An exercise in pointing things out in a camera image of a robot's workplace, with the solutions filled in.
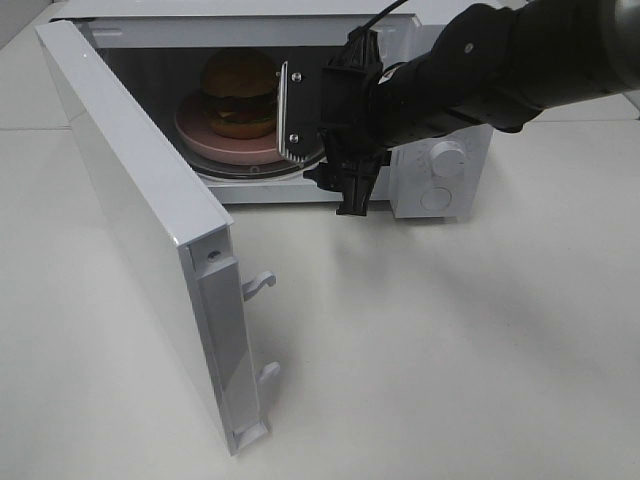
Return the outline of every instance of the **microwave door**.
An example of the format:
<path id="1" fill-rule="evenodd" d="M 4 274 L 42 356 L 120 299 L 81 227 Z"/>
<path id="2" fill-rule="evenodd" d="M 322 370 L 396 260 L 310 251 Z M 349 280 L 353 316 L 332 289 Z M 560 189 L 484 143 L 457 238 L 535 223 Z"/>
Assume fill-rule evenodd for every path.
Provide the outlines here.
<path id="1" fill-rule="evenodd" d="M 266 432 L 243 302 L 273 278 L 243 292 L 231 217 L 76 26 L 37 34 L 110 229 L 234 454 Z"/>

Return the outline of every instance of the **microwave control knob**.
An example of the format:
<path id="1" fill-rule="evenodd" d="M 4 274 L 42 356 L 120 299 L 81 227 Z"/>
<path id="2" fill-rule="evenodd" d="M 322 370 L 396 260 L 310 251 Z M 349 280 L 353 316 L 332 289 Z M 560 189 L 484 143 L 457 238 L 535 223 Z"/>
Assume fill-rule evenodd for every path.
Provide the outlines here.
<path id="1" fill-rule="evenodd" d="M 441 178 L 460 175 L 467 160 L 462 144 L 450 140 L 437 143 L 431 149 L 430 157 L 433 174 Z"/>

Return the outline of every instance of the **white wall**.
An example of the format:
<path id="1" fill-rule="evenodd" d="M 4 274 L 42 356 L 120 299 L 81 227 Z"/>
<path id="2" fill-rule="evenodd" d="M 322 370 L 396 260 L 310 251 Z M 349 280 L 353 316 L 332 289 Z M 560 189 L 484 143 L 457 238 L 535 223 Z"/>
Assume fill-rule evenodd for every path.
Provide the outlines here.
<path id="1" fill-rule="evenodd" d="M 0 48 L 50 3 L 51 0 L 0 0 Z"/>

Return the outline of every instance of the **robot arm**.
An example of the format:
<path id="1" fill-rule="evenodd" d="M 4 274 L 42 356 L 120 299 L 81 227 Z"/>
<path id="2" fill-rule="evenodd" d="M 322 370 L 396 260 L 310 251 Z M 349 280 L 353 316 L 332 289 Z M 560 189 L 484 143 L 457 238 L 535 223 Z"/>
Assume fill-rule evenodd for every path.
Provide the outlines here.
<path id="1" fill-rule="evenodd" d="M 480 124 L 515 133 L 547 108 L 640 88 L 640 0 L 473 5 L 429 53 L 387 72 L 365 27 L 322 69 L 327 162 L 305 172 L 342 192 L 338 214 L 366 215 L 389 148 Z"/>

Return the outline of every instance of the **microwave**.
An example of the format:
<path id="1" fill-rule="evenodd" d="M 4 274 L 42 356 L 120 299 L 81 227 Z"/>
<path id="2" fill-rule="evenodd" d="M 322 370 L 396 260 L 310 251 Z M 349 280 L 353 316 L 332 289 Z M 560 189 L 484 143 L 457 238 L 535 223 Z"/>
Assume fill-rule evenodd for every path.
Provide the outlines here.
<path id="1" fill-rule="evenodd" d="M 413 2 L 375 29 L 386 65 L 430 50 L 472 1 Z M 92 187 L 198 396 L 231 454 L 267 433 L 277 362 L 257 368 L 243 304 L 269 271 L 242 280 L 223 205 L 337 202 L 284 159 L 234 166 L 176 131 L 207 59 L 252 47 L 275 64 L 326 55 L 387 1 L 70 0 L 37 28 Z M 492 136 L 477 126 L 392 152 L 371 199 L 397 218 L 466 215 Z"/>

